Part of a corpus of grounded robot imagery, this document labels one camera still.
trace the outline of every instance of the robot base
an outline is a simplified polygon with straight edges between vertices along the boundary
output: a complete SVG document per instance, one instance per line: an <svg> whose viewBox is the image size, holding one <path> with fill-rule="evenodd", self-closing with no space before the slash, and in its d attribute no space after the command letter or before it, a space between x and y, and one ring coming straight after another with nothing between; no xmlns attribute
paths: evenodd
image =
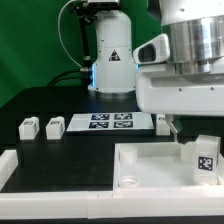
<svg viewBox="0 0 224 224"><path fill-rule="evenodd" d="M100 92L95 89L88 89L89 95L96 97L96 98L101 98L105 100L124 100L124 99L129 99L129 98L134 98L135 97L135 90L129 91L129 92Z"/></svg>

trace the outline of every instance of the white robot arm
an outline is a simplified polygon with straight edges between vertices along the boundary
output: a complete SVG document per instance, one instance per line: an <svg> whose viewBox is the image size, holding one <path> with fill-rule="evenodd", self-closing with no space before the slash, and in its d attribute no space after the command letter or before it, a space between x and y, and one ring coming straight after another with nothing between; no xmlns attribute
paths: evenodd
<svg viewBox="0 0 224 224"><path fill-rule="evenodd" d="M159 3L154 17L161 18L163 34L149 42L154 52L147 44L134 52L144 65L137 74L140 109L223 116L224 1L149 0L149 8L151 2ZM145 60L150 54L154 58Z"/></svg>

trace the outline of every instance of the warning label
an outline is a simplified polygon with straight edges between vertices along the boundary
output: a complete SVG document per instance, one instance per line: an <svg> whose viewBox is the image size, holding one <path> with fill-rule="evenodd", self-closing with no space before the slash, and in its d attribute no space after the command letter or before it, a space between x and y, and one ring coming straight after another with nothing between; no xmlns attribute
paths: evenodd
<svg viewBox="0 0 224 224"><path fill-rule="evenodd" d="M110 56L109 61L121 61L118 53L114 50L112 55Z"/></svg>

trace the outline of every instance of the black tabletop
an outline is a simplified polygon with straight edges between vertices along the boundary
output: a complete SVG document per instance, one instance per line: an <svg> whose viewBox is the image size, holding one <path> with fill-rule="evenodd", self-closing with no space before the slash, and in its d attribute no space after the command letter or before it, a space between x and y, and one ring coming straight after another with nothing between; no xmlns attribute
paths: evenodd
<svg viewBox="0 0 224 224"><path fill-rule="evenodd" d="M0 154L16 149L19 166L2 192L58 192L112 190L116 143L165 142L173 137L155 136L153 130L65 132L61 140L47 140L45 127L52 117L63 116L66 128L73 114L138 112L136 99L108 101L88 96L82 87L26 89L0 109ZM33 141L21 141L18 127L36 116L40 132ZM198 134L222 136L224 120L183 117L179 140ZM219 217L179 217L113 220L37 220L32 223L218 223Z"/></svg>

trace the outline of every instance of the blue light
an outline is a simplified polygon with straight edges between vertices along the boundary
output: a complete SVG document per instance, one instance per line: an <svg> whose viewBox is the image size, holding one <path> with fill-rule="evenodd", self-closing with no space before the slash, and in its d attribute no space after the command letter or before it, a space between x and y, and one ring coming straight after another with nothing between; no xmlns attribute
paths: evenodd
<svg viewBox="0 0 224 224"><path fill-rule="evenodd" d="M92 87L95 87L95 78L96 78L96 70L95 70L95 66L94 66L94 64L92 65L92 83L91 83L91 85L92 85Z"/></svg>

